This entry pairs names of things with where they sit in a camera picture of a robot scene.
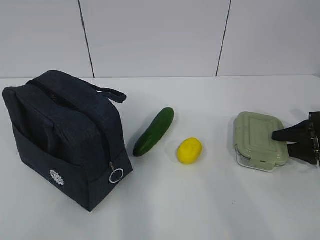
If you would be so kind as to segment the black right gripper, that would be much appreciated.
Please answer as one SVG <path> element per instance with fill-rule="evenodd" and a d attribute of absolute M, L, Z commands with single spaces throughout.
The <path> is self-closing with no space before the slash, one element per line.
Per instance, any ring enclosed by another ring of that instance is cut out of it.
<path fill-rule="evenodd" d="M 320 166 L 320 112 L 310 112 L 309 119 L 292 127 L 274 131 L 272 139 L 279 142 L 290 142 L 288 153 L 311 165 Z"/>

